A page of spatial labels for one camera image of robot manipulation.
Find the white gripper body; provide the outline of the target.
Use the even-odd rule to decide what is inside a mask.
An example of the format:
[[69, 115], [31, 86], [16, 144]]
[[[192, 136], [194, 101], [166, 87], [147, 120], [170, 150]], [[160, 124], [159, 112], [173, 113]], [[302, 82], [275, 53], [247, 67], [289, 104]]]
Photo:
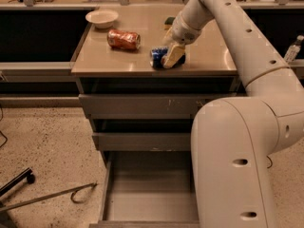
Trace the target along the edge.
[[201, 22], [198, 14], [181, 11], [172, 26], [172, 38], [179, 44], [193, 44], [201, 34]]

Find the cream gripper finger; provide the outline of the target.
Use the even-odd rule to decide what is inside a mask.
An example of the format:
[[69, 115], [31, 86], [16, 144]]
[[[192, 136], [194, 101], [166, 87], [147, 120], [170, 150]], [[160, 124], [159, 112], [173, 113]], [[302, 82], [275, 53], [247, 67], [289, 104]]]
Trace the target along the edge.
[[164, 35], [162, 39], [162, 44], [164, 46], [170, 46], [174, 42], [172, 38], [172, 29], [170, 28]]
[[185, 45], [172, 43], [167, 50], [167, 53], [161, 58], [161, 64], [164, 68], [173, 67], [185, 52]]

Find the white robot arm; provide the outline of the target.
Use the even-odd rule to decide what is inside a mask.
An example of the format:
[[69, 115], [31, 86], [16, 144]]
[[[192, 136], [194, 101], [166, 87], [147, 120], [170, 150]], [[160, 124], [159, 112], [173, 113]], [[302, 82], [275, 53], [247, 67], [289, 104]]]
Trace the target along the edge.
[[189, 0], [164, 40], [172, 67], [215, 20], [245, 87], [197, 113], [191, 155], [200, 228], [277, 228], [268, 155], [303, 136], [304, 88], [237, 0]]

